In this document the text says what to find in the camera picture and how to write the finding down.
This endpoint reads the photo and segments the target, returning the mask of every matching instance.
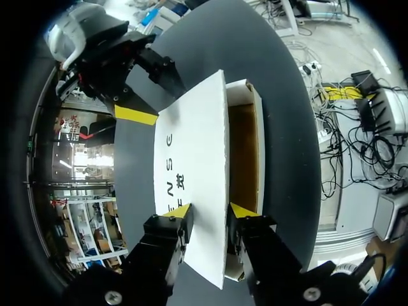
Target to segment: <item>black letter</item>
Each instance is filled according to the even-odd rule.
[[[170,190],[173,189],[173,184],[170,183],[170,182],[167,182],[167,184],[170,186],[170,187],[167,189],[167,194],[170,195],[170,196],[173,196],[173,194],[170,192]]]
[[[167,171],[173,169],[173,161],[171,160],[171,158],[166,160],[166,167],[167,167]]]
[[[173,141],[173,134],[170,134],[170,137],[167,136],[167,138],[166,138],[166,143],[167,143],[168,147],[171,145],[172,141]]]

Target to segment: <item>metal shelving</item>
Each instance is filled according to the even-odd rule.
[[[76,263],[83,263],[86,268],[88,268],[87,263],[91,261],[100,261],[100,263],[103,266],[105,266],[105,263],[103,262],[103,260],[109,259],[109,258],[117,258],[117,261],[119,262],[119,264],[122,264],[122,260],[120,259],[120,256],[127,255],[128,250],[124,248],[123,246],[115,245],[112,242],[112,239],[108,231],[108,225],[105,219],[104,206],[103,206],[103,203],[116,201],[116,199],[112,197],[103,197],[103,198],[95,199],[95,195],[91,195],[91,194],[73,195],[72,197],[73,198],[75,197],[76,199],[68,200],[66,206],[67,206],[69,221],[73,228],[75,241],[77,242],[79,246],[79,254],[76,254],[76,256],[70,256],[70,258],[73,261],[76,261]],[[100,213],[102,215],[101,222],[99,222],[98,220],[92,219],[90,217],[91,213],[89,210],[93,208],[93,205],[91,205],[90,207],[89,204],[95,204],[95,203],[98,203],[99,205]],[[85,218],[84,221],[78,221],[79,215],[81,214],[77,212],[79,210],[83,211],[84,213],[84,218]],[[94,238],[94,231],[96,230],[100,230],[101,234],[103,234],[104,238],[108,241],[110,252],[102,253],[98,250],[97,241]],[[86,233],[84,234],[84,236],[87,236],[89,234],[91,236],[91,242],[89,242],[88,240],[87,243],[86,242],[81,243],[81,239],[79,237],[80,231],[82,231],[83,233]],[[96,255],[87,254],[89,250],[91,249],[95,250]]]

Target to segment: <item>cardboard box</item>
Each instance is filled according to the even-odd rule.
[[[77,241],[75,240],[75,234],[72,230],[71,223],[69,220],[64,220],[64,227],[65,227],[65,234],[66,234],[66,236],[64,237],[64,240],[68,248],[72,251],[78,252],[79,245],[77,244]]]
[[[116,202],[106,202],[106,209],[108,213],[112,216],[115,217],[117,215],[117,205]]]
[[[265,132],[262,100],[247,80],[226,86],[229,118],[229,201],[262,214]]]
[[[106,227],[108,228],[108,234],[110,237],[110,240],[116,240],[119,239],[119,233],[116,228],[115,223],[112,224],[112,218],[110,217],[110,214],[105,212],[105,220],[106,220]]]
[[[367,244],[365,250],[368,255],[374,255],[377,253],[383,253],[387,259],[387,267],[394,263],[395,255],[399,248],[401,247],[402,239],[393,242],[392,244],[387,241],[381,241],[378,237],[371,239],[370,243]],[[375,259],[375,264],[373,266],[375,276],[377,279],[381,276],[381,271],[383,269],[383,261],[381,258]]]
[[[230,201],[262,212],[265,137],[261,98],[241,80],[214,73],[159,113],[154,142],[156,213],[193,204],[185,262],[222,289],[242,266],[227,254]]]
[[[99,249],[102,253],[110,252],[109,243],[107,239],[97,239]]]
[[[119,260],[117,260],[116,257],[108,258],[108,259],[107,259],[107,262],[108,262],[108,266],[109,266],[110,268],[113,268],[114,266],[119,265]]]

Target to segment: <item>dark gray table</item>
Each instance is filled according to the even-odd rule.
[[[278,234],[307,268],[319,220],[319,148],[303,80],[281,39],[242,0],[213,0],[166,31],[152,48],[175,60],[188,89],[218,69],[224,70],[227,82],[248,78],[254,84],[263,99],[265,121],[263,213],[278,222]],[[127,83],[158,111],[173,102],[139,67]],[[154,126],[118,121],[115,183],[129,249],[155,212],[153,148]],[[169,299],[169,305],[252,304],[245,282],[225,280],[220,291],[187,265],[180,267]]]

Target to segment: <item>floor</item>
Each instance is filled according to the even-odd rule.
[[[268,20],[263,4],[255,9],[276,28],[273,22]],[[369,69],[377,79],[383,79],[383,85],[405,87],[397,58],[386,38],[376,28],[375,22],[353,6],[351,14],[358,17],[360,22],[347,17],[343,20],[345,22],[306,21],[299,27],[300,35],[288,36],[282,40],[298,66],[310,61],[317,61],[321,65],[323,82],[340,82],[350,77],[351,73]],[[333,177],[333,170],[327,159],[322,161],[321,170],[322,181]],[[319,229],[334,227],[339,201],[339,191],[335,191],[333,197],[322,201]]]

